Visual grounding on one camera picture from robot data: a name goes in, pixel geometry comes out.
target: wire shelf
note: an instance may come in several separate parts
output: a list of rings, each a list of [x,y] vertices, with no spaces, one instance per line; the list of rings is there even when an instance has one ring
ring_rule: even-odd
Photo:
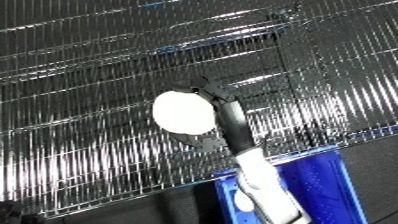
[[[236,90],[267,156],[395,134],[398,1],[0,1],[0,200],[47,217],[215,178],[151,117],[180,79]]]

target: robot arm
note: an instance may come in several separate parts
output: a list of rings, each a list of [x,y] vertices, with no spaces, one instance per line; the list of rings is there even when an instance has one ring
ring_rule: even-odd
[[[188,82],[179,82],[174,91],[196,93],[214,108],[216,121],[222,130],[225,144],[238,164],[238,184],[250,198],[263,223],[308,224],[311,219],[295,198],[282,187],[276,168],[267,162],[263,149],[254,143],[245,113],[239,100],[216,82],[205,77]],[[203,139],[171,133],[177,140],[195,148],[205,148]]]

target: wire grid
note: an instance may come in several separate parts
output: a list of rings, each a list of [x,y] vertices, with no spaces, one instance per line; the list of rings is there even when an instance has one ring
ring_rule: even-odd
[[[200,75],[236,90],[269,157],[394,134],[397,3],[0,1],[0,199],[55,217],[231,167],[151,117]]]

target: blue bin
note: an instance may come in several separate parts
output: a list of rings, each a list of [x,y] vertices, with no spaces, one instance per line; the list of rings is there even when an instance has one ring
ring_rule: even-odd
[[[277,169],[283,185],[314,224],[367,223],[338,150],[277,165]],[[242,212],[235,206],[235,176],[217,180],[216,187],[226,223],[260,224],[254,212]]]

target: white sphere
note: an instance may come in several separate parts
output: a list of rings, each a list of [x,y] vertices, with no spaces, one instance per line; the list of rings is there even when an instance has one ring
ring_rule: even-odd
[[[234,197],[236,207],[242,212],[251,212],[254,210],[254,203],[241,190],[237,190]]]
[[[195,93],[165,92],[152,112],[161,128],[177,134],[201,135],[216,125],[213,106]]]

